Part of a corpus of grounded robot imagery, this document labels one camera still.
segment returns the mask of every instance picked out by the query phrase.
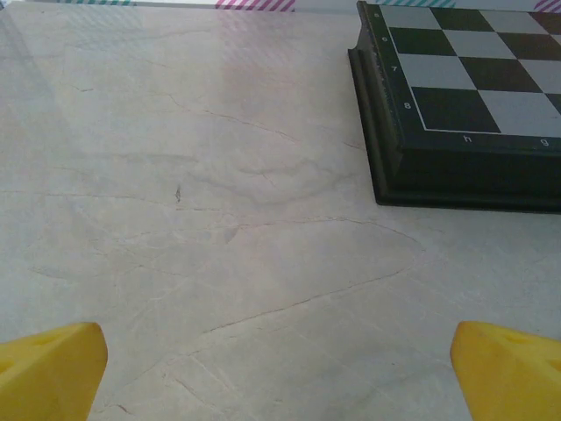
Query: chessboard square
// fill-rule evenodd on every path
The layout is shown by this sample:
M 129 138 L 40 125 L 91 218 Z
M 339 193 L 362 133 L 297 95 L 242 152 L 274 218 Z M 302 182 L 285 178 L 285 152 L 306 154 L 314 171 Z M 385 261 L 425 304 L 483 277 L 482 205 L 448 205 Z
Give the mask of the chessboard square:
M 496 32 L 444 31 L 444 33 L 460 57 L 515 58 Z
M 532 18 L 537 21 L 547 32 L 561 35 L 561 14 L 559 13 L 531 13 Z
M 501 133 L 560 137 L 561 114 L 545 94 L 480 91 Z
M 458 57 L 399 54 L 409 86 L 422 88 L 475 89 Z
M 519 11 L 481 11 L 497 32 L 547 33 L 528 13 Z
M 520 60 L 561 61 L 561 44 L 550 35 L 500 33 L 510 51 Z
M 427 129 L 499 132 L 477 90 L 412 88 Z
M 493 28 L 479 11 L 465 9 L 432 9 L 442 29 L 457 31 L 488 31 Z
M 553 106 L 555 108 L 557 108 L 557 111 L 559 111 L 559 114 L 561 114 L 561 95 L 559 95 L 559 94 L 547 94 L 547 97 L 550 99 Z
M 440 29 L 428 8 L 381 6 L 386 26 L 390 28 Z
M 546 94 L 561 94 L 561 61 L 520 60 Z
M 392 28 L 398 53 L 423 55 L 456 55 L 442 31 L 433 29 Z
M 518 60 L 462 57 L 465 70 L 479 90 L 541 92 Z

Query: white square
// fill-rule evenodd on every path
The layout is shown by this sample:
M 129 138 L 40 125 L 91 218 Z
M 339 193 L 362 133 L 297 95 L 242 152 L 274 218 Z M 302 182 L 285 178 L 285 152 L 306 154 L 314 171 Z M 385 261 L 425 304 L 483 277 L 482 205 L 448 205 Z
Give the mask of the white square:
M 409 86 L 418 88 L 476 89 L 458 57 L 399 54 Z
M 544 93 L 561 94 L 561 61 L 520 60 L 520 63 Z
M 440 29 L 429 8 L 381 6 L 386 25 L 392 28 Z
M 528 92 L 479 92 L 504 134 L 561 137 L 561 114 L 545 94 Z
M 481 11 L 497 32 L 547 33 L 528 13 L 519 11 Z
M 496 32 L 444 31 L 459 57 L 515 59 Z

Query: chessboard frame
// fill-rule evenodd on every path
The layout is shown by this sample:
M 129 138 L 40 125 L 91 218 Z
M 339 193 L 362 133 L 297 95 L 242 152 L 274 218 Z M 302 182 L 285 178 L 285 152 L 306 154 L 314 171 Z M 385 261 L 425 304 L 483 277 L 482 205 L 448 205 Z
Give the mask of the chessboard frame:
M 513 144 L 513 136 L 496 135 L 497 140 L 507 137 L 511 143 L 489 145 L 486 136 L 464 139 L 462 132 L 460 139 L 451 141 L 448 132 L 437 132 L 437 136 L 424 129 L 420 132 L 418 128 L 423 126 L 417 110 L 412 110 L 417 113 L 417 130 L 412 139 L 405 140 L 406 135 L 410 136 L 405 130 L 411 128 L 402 123 L 403 115 L 395 105 L 402 98 L 413 101 L 413 95 L 405 75 L 401 79 L 387 76 L 387 66 L 392 64 L 380 60 L 380 48 L 387 46 L 376 42 L 374 31 L 383 37 L 383 31 L 388 29 L 386 25 L 373 29 L 366 9 L 372 7 L 377 7 L 381 15 L 379 6 L 358 2 L 362 28 L 357 46 L 348 54 L 376 202 L 394 206 L 561 212 L 561 153 L 557 144 L 547 146 L 540 141 L 537 145 L 536 138 L 523 136 L 520 138 L 526 139 L 522 141 L 529 143 Z M 391 47 L 390 53 L 395 53 L 394 59 L 399 63 L 397 52 Z M 396 92 L 405 92 L 405 96 L 396 96 L 392 91 L 392 83 L 399 81 L 407 84 L 407 90 Z
M 370 27 L 373 28 L 372 42 L 376 49 L 377 65 L 385 76 L 382 83 L 386 86 L 385 91 L 389 92 L 392 97 L 391 101 L 394 108 L 392 114 L 401 128 L 401 136 L 398 141 L 402 147 L 446 150 L 468 149 L 481 152 L 561 152 L 561 138 L 426 129 L 423 124 L 421 109 L 401 68 L 394 38 L 383 18 L 380 6 L 360 4 L 359 8 L 364 9 L 364 13 L 360 13 L 362 18 L 376 19 L 376 21 L 369 22 Z

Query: small dark mark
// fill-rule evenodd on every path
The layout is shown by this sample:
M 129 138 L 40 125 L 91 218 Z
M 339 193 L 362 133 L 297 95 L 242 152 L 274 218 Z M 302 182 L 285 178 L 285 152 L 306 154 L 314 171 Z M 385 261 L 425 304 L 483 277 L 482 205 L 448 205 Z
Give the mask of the small dark mark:
M 134 416 L 134 414 L 133 414 L 132 412 L 130 412 L 129 410 L 127 410 L 123 405 L 117 404 L 117 406 L 118 406 L 121 410 L 123 410 L 124 412 L 126 412 L 127 414 L 133 415 L 133 416 Z

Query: striped tape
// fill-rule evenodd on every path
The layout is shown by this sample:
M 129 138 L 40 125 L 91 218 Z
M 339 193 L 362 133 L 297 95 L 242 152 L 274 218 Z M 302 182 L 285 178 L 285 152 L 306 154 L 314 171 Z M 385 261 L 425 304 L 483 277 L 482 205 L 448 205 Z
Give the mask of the striped tape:
M 561 0 L 541 0 L 536 3 L 535 11 L 548 11 L 549 13 L 561 13 Z
M 217 9 L 233 11 L 295 11 L 296 0 L 218 0 Z
M 456 7 L 454 0 L 375 0 L 374 2 L 387 6 Z

